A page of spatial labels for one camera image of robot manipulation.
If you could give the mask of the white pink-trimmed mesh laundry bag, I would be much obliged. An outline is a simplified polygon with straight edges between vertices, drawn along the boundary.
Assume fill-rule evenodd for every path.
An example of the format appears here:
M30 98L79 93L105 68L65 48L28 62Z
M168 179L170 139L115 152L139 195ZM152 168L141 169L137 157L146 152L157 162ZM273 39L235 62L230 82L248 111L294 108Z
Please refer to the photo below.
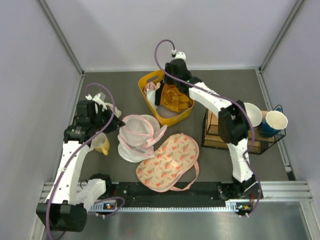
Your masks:
M125 125L120 128L120 138L129 146L149 148L157 143L165 134L168 126L160 125L151 115L131 114L122 120Z

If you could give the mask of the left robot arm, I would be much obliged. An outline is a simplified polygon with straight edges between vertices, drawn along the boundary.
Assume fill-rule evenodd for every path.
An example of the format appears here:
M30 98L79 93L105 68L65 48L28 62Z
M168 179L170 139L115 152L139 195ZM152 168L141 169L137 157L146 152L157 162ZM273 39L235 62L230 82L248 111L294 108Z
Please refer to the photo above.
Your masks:
M92 175L85 186L81 186L79 179L86 155L93 148L93 139L124 125L118 112L114 105L106 105L102 100L77 103L73 123L63 134L56 178L45 201L36 207L49 236L53 231L81 232L92 206L113 194L114 187L106 174Z

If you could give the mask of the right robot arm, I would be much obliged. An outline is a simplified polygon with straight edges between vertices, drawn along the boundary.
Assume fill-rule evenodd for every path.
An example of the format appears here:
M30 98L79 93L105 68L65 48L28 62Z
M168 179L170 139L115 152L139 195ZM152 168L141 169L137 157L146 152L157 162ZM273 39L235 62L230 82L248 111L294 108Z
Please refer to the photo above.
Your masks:
M232 161L233 192L245 198L256 184L249 162L249 130L252 124L244 103L221 96L187 69L185 60L173 59L161 68L163 83L175 85L179 92L202 104L218 119L218 135L227 144Z

